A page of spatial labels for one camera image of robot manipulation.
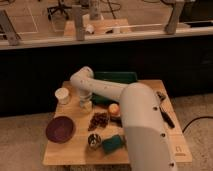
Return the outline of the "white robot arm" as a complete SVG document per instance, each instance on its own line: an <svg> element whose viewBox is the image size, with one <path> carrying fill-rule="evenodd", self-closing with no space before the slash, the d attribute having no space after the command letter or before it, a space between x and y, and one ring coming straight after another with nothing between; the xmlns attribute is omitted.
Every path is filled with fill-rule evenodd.
<svg viewBox="0 0 213 171"><path fill-rule="evenodd" d="M132 171L178 171L160 102L152 88L139 82L97 80L87 66L74 73L70 83L81 101L95 93L119 103Z"/></svg>

